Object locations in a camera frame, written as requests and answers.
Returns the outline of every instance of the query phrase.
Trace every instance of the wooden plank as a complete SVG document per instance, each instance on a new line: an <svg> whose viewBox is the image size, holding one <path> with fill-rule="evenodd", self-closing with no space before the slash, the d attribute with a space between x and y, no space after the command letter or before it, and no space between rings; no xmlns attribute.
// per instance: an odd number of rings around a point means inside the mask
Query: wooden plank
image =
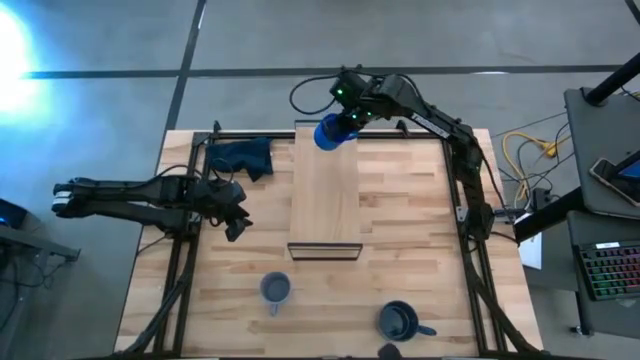
<svg viewBox="0 0 640 360"><path fill-rule="evenodd" d="M496 170L489 133L476 135ZM190 141L191 132L167 133L159 168L186 163ZM364 246L359 260L349 262L291 261L286 245L295 145L274 140L271 150L273 176L252 183L243 172L236 174L247 192L243 207L255 225L235 243L227 242L224 229L208 224L200 235L184 356L377 357L384 340L375 330L375 316L392 300L410 303L424 325L439 331L399 344L404 356L477 355L439 141L358 142L357 224ZM500 186L497 171L494 175ZM488 201L498 206L484 167L482 181ZM495 229L511 233L506 226ZM159 236L145 228L142 244ZM517 247L497 236L487 247L498 302L525 338L542 348ZM117 350L130 344L157 310L169 249L165 240L136 260ZM292 281L291 298L275 318L258 291L260 279L271 271L283 271ZM483 317L491 339L486 311ZM168 333L170 344L173 329ZM492 341L490 348L495 349Z"/></svg>
<svg viewBox="0 0 640 360"><path fill-rule="evenodd" d="M358 242L357 142L323 151L313 131L296 129L290 241Z"/></svg>

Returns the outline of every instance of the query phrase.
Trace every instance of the rgb keyboard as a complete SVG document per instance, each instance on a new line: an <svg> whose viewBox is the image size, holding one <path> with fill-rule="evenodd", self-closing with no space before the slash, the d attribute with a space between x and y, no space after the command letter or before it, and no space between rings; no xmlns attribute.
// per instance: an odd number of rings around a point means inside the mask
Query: rgb keyboard
<svg viewBox="0 0 640 360"><path fill-rule="evenodd" d="M579 246L577 251L592 300L640 296L640 241Z"/></svg>

